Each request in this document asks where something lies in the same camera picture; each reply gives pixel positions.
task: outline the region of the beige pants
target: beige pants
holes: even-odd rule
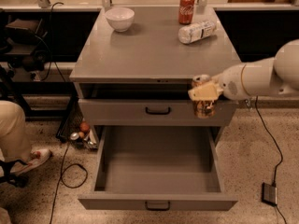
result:
[[[4,161],[28,161],[31,148],[22,108],[9,101],[0,101],[0,149]]]
[[[0,207],[0,224],[11,224],[7,210],[1,207]]]

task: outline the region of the white bowl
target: white bowl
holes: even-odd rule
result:
[[[109,25],[117,32],[124,32],[130,28],[135,13],[127,7],[114,7],[105,13]]]

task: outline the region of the desk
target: desk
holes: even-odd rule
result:
[[[216,115],[193,114],[192,77],[240,63],[211,7],[193,21],[213,20],[216,33],[178,41],[178,7],[133,7],[135,23],[116,33],[101,13],[70,79],[99,144],[87,209],[228,210],[215,146],[237,103],[219,100]]]

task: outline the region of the power adapter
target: power adapter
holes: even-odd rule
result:
[[[262,184],[262,202],[272,206],[278,205],[277,187],[263,183]]]

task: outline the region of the power cord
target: power cord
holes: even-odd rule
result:
[[[50,54],[50,64],[49,64],[48,72],[47,72],[46,76],[41,79],[41,81],[44,81],[44,80],[46,80],[48,78],[49,73],[50,73],[50,67],[52,65],[52,53],[51,53],[50,48],[48,47],[47,43],[44,41],[43,38],[41,38],[38,35],[36,35],[36,38],[38,38],[45,45],[46,49],[48,50],[48,53]],[[56,68],[57,68],[57,70],[59,72],[59,75],[62,77],[62,79],[64,80],[64,82],[66,82],[65,79],[64,79],[64,76],[63,76],[63,74],[61,72],[61,70],[59,69],[59,67],[57,65],[57,63],[56,62],[54,62],[54,63],[55,63],[55,66],[56,66]]]
[[[53,4],[53,5],[51,6],[51,9],[50,9],[49,23],[50,23],[50,30],[51,30],[51,45],[50,45],[51,48],[53,48],[53,46],[54,46],[54,30],[53,30],[53,26],[52,26],[52,13],[53,13],[54,7],[55,7],[56,5],[63,5],[63,4],[64,4],[64,3],[62,3],[62,2],[57,2],[57,3]],[[48,78],[49,73],[50,73],[50,68],[51,68],[52,60],[53,60],[53,54],[52,54],[51,49],[49,48],[49,46],[47,45],[47,43],[44,41],[44,39],[43,39],[42,37],[36,35],[36,38],[38,38],[38,39],[45,45],[45,47],[46,47],[46,49],[47,49],[47,51],[48,51],[48,53],[49,53],[49,55],[50,55],[50,64],[49,64],[48,72],[47,72],[46,76],[43,77],[43,78],[41,79],[41,81],[45,81],[45,80]],[[62,77],[62,79],[64,80],[64,82],[66,82],[65,79],[64,79],[64,76],[63,76],[63,74],[62,74],[62,72],[61,72],[61,70],[59,69],[59,67],[58,67],[58,65],[57,65],[57,63],[54,62],[54,64],[55,64],[55,66],[56,66],[56,69],[57,69],[58,72],[59,72],[59,75]]]
[[[56,185],[56,190],[55,190],[55,195],[54,195],[54,200],[53,200],[53,204],[52,204],[52,210],[51,210],[51,214],[50,214],[50,224],[52,223],[52,220],[53,220],[53,214],[54,214],[54,207],[55,207],[55,203],[56,203],[56,197],[57,197],[57,193],[58,193],[58,188],[59,188],[59,184],[60,182],[62,182],[67,188],[70,188],[70,189],[77,189],[79,187],[81,187],[87,180],[87,177],[88,177],[88,172],[86,170],[86,168],[84,168],[81,164],[79,163],[73,163],[73,164],[70,164],[69,166],[67,166],[65,169],[64,168],[64,159],[65,159],[65,156],[66,156],[66,153],[69,149],[69,143],[67,144],[67,147],[66,147],[66,150],[64,152],[64,157],[63,157],[63,160],[62,160],[62,164],[61,164],[61,168],[60,168],[60,177],[58,179],[58,182],[57,182],[57,185]],[[82,169],[84,172],[85,172],[85,178],[84,180],[76,185],[76,186],[70,186],[70,185],[67,185],[64,181],[64,174],[65,172],[71,168],[72,166],[78,166],[80,169]]]
[[[278,142],[277,140],[275,139],[275,137],[270,133],[270,131],[268,130],[267,126],[265,125],[264,121],[263,121],[263,117],[259,111],[259,108],[258,108],[258,99],[259,99],[259,96],[256,96],[256,99],[255,99],[255,109],[262,121],[262,124],[265,128],[265,130],[268,132],[268,134],[271,136],[274,144],[276,145],[277,149],[278,149],[278,152],[280,154],[280,161],[278,162],[278,164],[275,166],[275,169],[274,169],[274,176],[273,176],[273,182],[272,182],[272,187],[276,188],[277,186],[277,172],[278,172],[278,167],[280,166],[280,164],[283,162],[283,154],[281,152],[281,149],[278,145]],[[278,212],[280,213],[280,215],[282,216],[283,220],[284,220],[284,223],[287,224],[287,220],[286,218],[282,215],[282,213],[280,212],[279,208],[278,208],[278,205],[277,204],[274,204],[275,208],[278,210]]]

